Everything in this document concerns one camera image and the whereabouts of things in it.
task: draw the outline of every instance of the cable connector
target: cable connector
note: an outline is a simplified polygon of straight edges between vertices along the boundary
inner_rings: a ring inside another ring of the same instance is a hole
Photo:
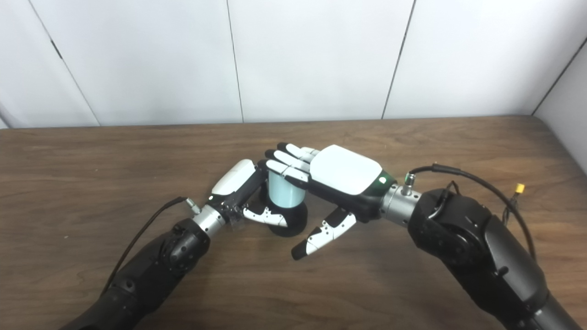
[[[195,215],[202,213],[202,209],[198,205],[196,205],[196,203],[194,203],[194,201],[192,201],[191,198],[186,198],[185,202],[187,203],[187,205],[190,207],[191,211]]]
[[[525,185],[518,183],[518,185],[515,187],[515,192],[521,194],[524,192],[524,188],[526,188]]]
[[[411,188],[414,186],[415,181],[416,181],[416,175],[414,173],[408,172],[406,174],[406,179],[404,180],[404,186],[402,188],[402,195],[404,195],[404,196],[411,195]]]

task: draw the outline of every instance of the yellow connector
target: yellow connector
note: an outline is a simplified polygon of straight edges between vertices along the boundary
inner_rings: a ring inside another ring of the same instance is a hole
[[[521,183],[518,183],[518,185],[515,188],[515,192],[518,193],[518,194],[521,194],[521,193],[524,192],[524,188],[526,188],[525,185],[523,185]]]

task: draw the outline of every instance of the wall seam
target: wall seam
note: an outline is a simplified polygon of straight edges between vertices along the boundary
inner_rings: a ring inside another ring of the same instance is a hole
[[[583,42],[581,43],[581,46],[579,46],[579,49],[577,49],[577,51],[575,52],[575,54],[573,54],[573,56],[571,57],[571,60],[569,60],[569,63],[566,64],[565,68],[561,71],[561,74],[558,75],[558,77],[556,77],[556,79],[554,80],[554,83],[552,83],[552,86],[548,89],[548,91],[546,92],[546,94],[544,94],[544,97],[542,98],[542,100],[540,100],[540,102],[538,103],[538,105],[536,106],[536,108],[534,109],[534,111],[532,111],[532,113],[530,114],[530,116],[533,116],[534,114],[536,114],[536,111],[538,111],[538,108],[540,108],[540,106],[542,105],[542,103],[544,103],[544,100],[546,100],[546,98],[548,97],[548,95],[550,94],[550,92],[553,90],[554,86],[558,83],[559,80],[561,80],[561,77],[565,74],[566,70],[569,68],[569,66],[571,65],[571,63],[573,63],[573,61],[575,60],[575,58],[577,57],[577,55],[579,54],[579,52],[581,51],[581,49],[583,49],[583,46],[585,46],[585,43],[587,42],[587,38],[585,38],[585,40],[583,40]]]
[[[385,104],[383,105],[383,113],[381,114],[381,119],[383,119],[383,117],[385,116],[385,111],[387,110],[387,103],[389,102],[389,96],[392,93],[393,82],[396,80],[397,67],[400,65],[400,59],[402,58],[403,47],[404,47],[404,44],[406,43],[407,32],[410,29],[411,17],[412,17],[412,15],[414,15],[414,8],[416,7],[416,1],[417,0],[414,0],[414,2],[411,5],[410,17],[408,17],[408,19],[407,19],[406,30],[404,32],[404,37],[402,39],[402,45],[400,46],[400,51],[397,54],[396,67],[393,69],[392,81],[389,83],[389,90],[387,91],[387,98],[385,98]]]
[[[53,38],[51,38],[51,34],[47,30],[47,27],[45,26],[45,23],[43,23],[43,20],[41,19],[41,17],[39,16],[39,13],[35,9],[35,6],[33,6],[33,3],[31,2],[31,0],[28,0],[28,2],[31,5],[31,8],[33,9],[33,12],[35,13],[35,15],[37,16],[37,18],[39,19],[39,22],[43,26],[43,29],[45,30],[45,33],[47,34],[47,37],[49,37],[49,42],[51,42],[53,44],[53,47],[55,48],[55,51],[57,52],[57,54],[61,58],[61,61],[63,62],[63,65],[65,65],[65,69],[67,69],[67,71],[69,72],[69,76],[72,78],[73,83],[77,87],[77,90],[82,95],[82,98],[83,98],[84,102],[86,102],[86,105],[87,105],[88,109],[90,109],[90,112],[92,113],[92,116],[94,116],[94,119],[96,120],[96,123],[98,124],[98,126],[102,126],[102,124],[100,123],[100,120],[98,120],[98,117],[96,116],[96,113],[94,112],[94,109],[92,109],[92,106],[90,105],[90,102],[88,102],[88,100],[86,98],[86,95],[83,93],[81,87],[77,83],[77,80],[73,76],[72,71],[69,69],[69,66],[68,66],[67,62],[65,62],[65,59],[63,58],[63,56],[61,56],[61,53],[59,52],[59,49],[57,48],[57,45],[55,44],[55,41],[53,40]]]
[[[226,10],[228,12],[228,27],[230,28],[230,41],[232,43],[232,58],[234,58],[234,72],[237,75],[237,89],[238,89],[238,103],[241,106],[241,119],[245,122],[245,114],[242,110],[242,98],[241,98],[241,83],[238,80],[238,68],[237,68],[237,52],[234,50],[234,36],[232,35],[232,20],[230,18],[230,6],[228,0],[226,0]]]

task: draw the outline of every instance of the white wall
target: white wall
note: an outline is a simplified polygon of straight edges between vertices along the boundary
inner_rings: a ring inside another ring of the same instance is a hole
[[[587,173],[587,48],[569,68],[536,111]]]
[[[27,1],[0,0],[0,117],[11,127],[97,121]]]
[[[32,3],[101,124],[242,121],[225,1]]]
[[[244,120],[381,118],[412,3],[229,1]]]
[[[385,118],[529,115],[585,35],[584,0],[417,0]]]
[[[587,35],[583,0],[31,3],[0,0],[13,127],[530,114]]]

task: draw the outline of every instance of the robot finger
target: robot finger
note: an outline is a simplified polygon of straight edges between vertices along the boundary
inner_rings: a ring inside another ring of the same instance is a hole
[[[281,214],[273,213],[268,207],[265,207],[261,214],[257,214],[248,208],[242,209],[242,214],[245,218],[256,221],[258,223],[278,225],[280,227],[287,227],[285,218]]]
[[[293,247],[293,259],[300,260],[317,251],[340,237],[356,223],[357,219],[354,214],[338,207],[322,221],[321,227],[314,228],[307,239]]]
[[[285,180],[298,188],[308,188],[308,181],[310,178],[309,174],[306,172],[300,171],[294,167],[287,166],[286,164],[272,159],[261,160],[258,164],[265,170],[279,174]]]
[[[309,154],[311,154],[312,156],[316,156],[320,150],[318,149],[313,149],[313,148],[309,148],[309,147],[301,147],[300,149],[302,149],[302,151],[305,151]]]
[[[299,160],[294,158],[288,153],[284,153],[281,150],[267,150],[265,152],[265,157],[273,160],[280,161],[287,166],[295,167],[298,170],[302,170],[306,173],[310,173],[310,164],[306,163],[303,160]]]
[[[291,143],[280,142],[277,144],[277,149],[292,155],[296,159],[303,160],[306,163],[310,163],[315,157],[314,154],[308,153]]]

